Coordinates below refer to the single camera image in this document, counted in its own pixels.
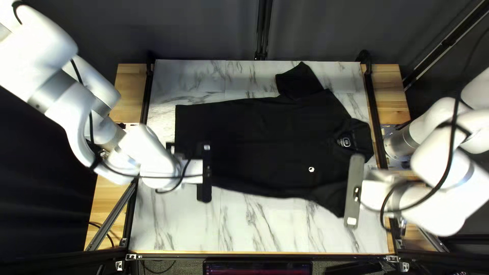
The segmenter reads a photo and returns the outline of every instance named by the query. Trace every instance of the marble surface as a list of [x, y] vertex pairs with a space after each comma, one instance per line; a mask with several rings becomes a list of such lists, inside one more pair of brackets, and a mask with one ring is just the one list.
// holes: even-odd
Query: marble surface
[[[148, 125], [161, 142], [174, 141], [175, 105], [277, 96], [275, 75], [299, 61], [157, 60]], [[369, 122], [359, 63], [305, 62], [354, 118]], [[158, 195], [138, 187], [130, 249], [194, 252], [387, 253], [378, 215], [360, 211], [346, 229], [316, 203], [275, 199], [213, 187], [212, 201], [196, 186]]]

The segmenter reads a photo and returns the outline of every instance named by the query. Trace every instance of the black cable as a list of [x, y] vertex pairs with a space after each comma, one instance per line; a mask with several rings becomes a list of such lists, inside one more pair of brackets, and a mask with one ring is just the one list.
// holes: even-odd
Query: black cable
[[[466, 63], [465, 63], [465, 65], [461, 71], [462, 75], [460, 78], [462, 79], [463, 82], [465, 82], [463, 80], [463, 78], [465, 77], [466, 70], [472, 61], [472, 58], [474, 56], [475, 51], [476, 51], [477, 47], [479, 46], [480, 42], [482, 41], [482, 39], [485, 37], [485, 35], [488, 32], [489, 32], [489, 28], [487, 28], [482, 33], [482, 35], [479, 37], [479, 39], [476, 41], [476, 43], [474, 44], [474, 46], [472, 47], [472, 49], [470, 51], [470, 54], [467, 57]], [[453, 159], [453, 142], [455, 140], [455, 132], [456, 132], [456, 128], [457, 128], [456, 127], [457, 126], [457, 116], [458, 116], [457, 112], [458, 112], [459, 103], [461, 101], [461, 92], [462, 91], [458, 91], [457, 96], [455, 98], [455, 106], [453, 109], [453, 116], [452, 116], [452, 121], [451, 121], [450, 145], [449, 145], [449, 152], [448, 152], [448, 160], [447, 160], [445, 172], [443, 173], [442, 177], [440, 178], [440, 181], [438, 181], [438, 183], [424, 197], [422, 197], [418, 201], [416, 201], [416, 202], [414, 202], [408, 206], [405, 206], [405, 207], [401, 207], [398, 209], [391, 209], [391, 210], [389, 210], [389, 212], [400, 212], [400, 211], [408, 210], [408, 209], [411, 209], [415, 206], [418, 206], [421, 203], [425, 202], [427, 199], [429, 199], [431, 196], [433, 196], [442, 187], [443, 183], [445, 182], [445, 180], [448, 177], [448, 174], [450, 172], [451, 163], [452, 163], [452, 159]], [[403, 184], [394, 185], [391, 188], [391, 190], [389, 191], [389, 193], [387, 194], [387, 196], [385, 197], [384, 202], [382, 203], [382, 208], [380, 209], [380, 224], [386, 230], [388, 230], [388, 229], [385, 227], [385, 224], [384, 224], [384, 213], [386, 212], [384, 210], [384, 208], [387, 205], [387, 201], [389, 200], [390, 196], [392, 196], [392, 194], [395, 192], [395, 189], [400, 188], [401, 186], [404, 186], [404, 185]]]
[[75, 61], [73, 61], [73, 59], [71, 59], [70, 61], [71, 61], [71, 65], [73, 65], [73, 69], [75, 69], [75, 73], [76, 73], [76, 77], [78, 78], [78, 82], [80, 82], [80, 84], [84, 86], [83, 81], [82, 81], [82, 77], [80, 76], [80, 72], [78, 71], [78, 68], [76, 67]]
[[[77, 66], [75, 64], [75, 61], [73, 59], [71, 59], [71, 65], [73, 65], [73, 69], [75, 70], [76, 77], [78, 78], [78, 82], [80, 82], [80, 84], [84, 85], [83, 84], [82, 77], [80, 75], [80, 72], [78, 71], [78, 68], [77, 68]], [[89, 113], [89, 126], [90, 126], [90, 142], [92, 143], [92, 145], [94, 145], [95, 143], [93, 142], [93, 116], [91, 114], [91, 111]], [[126, 177], [135, 177], [135, 178], [142, 178], [142, 179], [180, 179], [180, 181], [178, 182], [178, 184], [174, 188], [172, 188], [171, 190], [169, 190], [169, 191], [172, 191], [175, 188], [177, 188], [180, 185], [180, 183], [183, 180], [183, 178], [190, 178], [190, 177], [199, 177], [199, 176], [202, 176], [202, 175], [185, 176], [184, 173], [182, 173], [181, 176], [175, 176], [175, 177], [151, 177], [151, 176], [141, 176], [141, 175], [130, 175], [130, 174], [121, 173], [119, 171], [116, 171], [116, 170], [110, 168], [103, 161], [101, 162], [101, 164], [104, 165], [108, 170], [112, 171], [113, 173], [116, 173], [116, 174], [121, 175], [121, 176], [126, 176]]]
[[141, 261], [141, 263], [143, 264], [143, 273], [144, 274], [146, 274], [146, 270], [153, 273], [153, 274], [163, 274], [163, 273], [167, 272], [168, 270], [170, 270], [170, 268], [172, 268], [176, 262], [177, 261], [173, 261], [173, 263], [170, 265], [170, 267], [163, 270], [163, 271], [153, 271], [153, 270], [149, 269], [148, 267], [146, 267], [146, 264], [144, 263], [144, 261]]
[[191, 178], [191, 177], [200, 177], [202, 176], [201, 175], [190, 175], [190, 176], [185, 176], [183, 173], [181, 176], [174, 176], [174, 177], [152, 177], [152, 176], [141, 176], [141, 175], [131, 175], [131, 174], [124, 174], [124, 173], [121, 173], [119, 171], [116, 171], [112, 168], [110, 168], [105, 162], [100, 162], [100, 164], [102, 164], [103, 166], [105, 166], [108, 170], [110, 170], [111, 172], [114, 172], [116, 174], [119, 174], [121, 176], [126, 176], [126, 177], [135, 177], [135, 178], [139, 178], [139, 179], [180, 179], [180, 178]]
[[155, 193], [156, 193], [156, 194], [165, 194], [165, 193], [171, 192], [171, 191], [175, 190], [177, 187], [179, 187], [179, 186], [180, 186], [180, 184], [181, 184], [181, 183], [182, 183], [182, 181], [183, 181], [183, 178], [185, 177], [185, 172], [187, 171], [188, 164], [190, 163], [190, 161], [191, 161], [191, 160], [192, 160], [192, 158], [189, 158], [189, 159], [188, 159], [188, 162], [187, 162], [187, 163], [185, 164], [185, 166], [183, 167], [183, 170], [182, 170], [182, 176], [180, 177], [180, 180], [178, 181], [178, 183], [177, 183], [175, 186], [173, 186], [173, 188], [172, 188], [172, 189], [167, 190], [167, 191], [162, 191], [162, 192], [158, 192], [158, 189], [155, 189]]
[[[96, 223], [93, 223], [93, 222], [89, 222], [89, 225], [91, 226], [95, 226], [97, 228], [100, 229], [100, 225], [96, 224]], [[107, 233], [107, 237], [109, 238], [111, 244], [112, 244], [112, 248], [115, 248], [115, 245], [114, 245], [114, 241], [112, 241], [112, 238], [109, 236], [109, 234]]]

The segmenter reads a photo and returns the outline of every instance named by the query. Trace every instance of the black metal frame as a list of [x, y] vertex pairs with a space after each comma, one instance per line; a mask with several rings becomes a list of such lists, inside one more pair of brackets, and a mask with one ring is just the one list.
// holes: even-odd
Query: black metal frame
[[489, 13], [489, 0], [482, 0], [472, 12], [460, 22], [415, 68], [402, 80], [407, 90], [440, 58], [442, 58], [460, 39]]
[[267, 59], [272, 8], [273, 0], [260, 0], [258, 2], [255, 60]]
[[115, 248], [26, 257], [11, 262], [0, 260], [0, 270], [2, 274], [46, 274], [75, 267], [102, 266], [107, 272], [115, 272], [115, 262], [123, 260], [126, 253], [126, 248]]

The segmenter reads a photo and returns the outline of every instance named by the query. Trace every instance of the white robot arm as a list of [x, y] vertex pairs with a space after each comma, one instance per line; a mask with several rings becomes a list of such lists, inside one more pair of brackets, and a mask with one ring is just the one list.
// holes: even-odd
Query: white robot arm
[[[449, 173], [440, 189], [419, 205], [398, 212], [404, 219], [438, 235], [455, 234], [466, 218], [489, 200], [489, 173], [457, 149], [479, 154], [489, 150], [489, 69], [461, 93]], [[386, 152], [398, 160], [411, 160], [411, 168], [426, 184], [435, 187], [447, 168], [451, 121], [455, 99], [442, 98], [422, 116], [384, 141]], [[393, 182], [365, 180], [362, 203], [380, 210]], [[400, 190], [385, 211], [403, 209], [431, 191], [424, 186]]]
[[[0, 0], [0, 23], [0, 85], [62, 126], [83, 165], [118, 184], [137, 175], [161, 191], [181, 183], [185, 160], [172, 156], [146, 125], [126, 134], [108, 117], [119, 92], [76, 55], [77, 45], [64, 30], [30, 6], [10, 0]], [[103, 160], [87, 144], [90, 128], [94, 143], [109, 152]], [[199, 167], [201, 162], [193, 161], [189, 170]]]

